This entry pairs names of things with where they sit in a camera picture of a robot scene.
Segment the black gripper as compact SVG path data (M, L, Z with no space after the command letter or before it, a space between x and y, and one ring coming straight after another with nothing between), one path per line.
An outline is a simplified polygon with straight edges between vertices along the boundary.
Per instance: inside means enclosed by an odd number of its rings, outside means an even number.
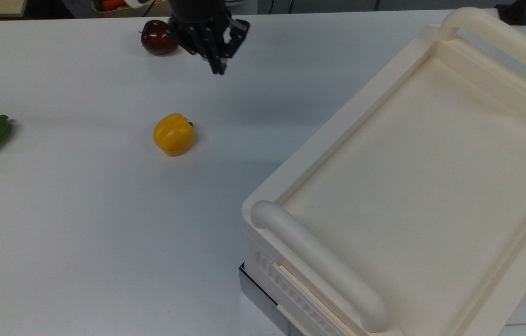
M214 74L224 75L250 30L250 22L234 19L224 0L170 0L165 34L191 55L205 59Z

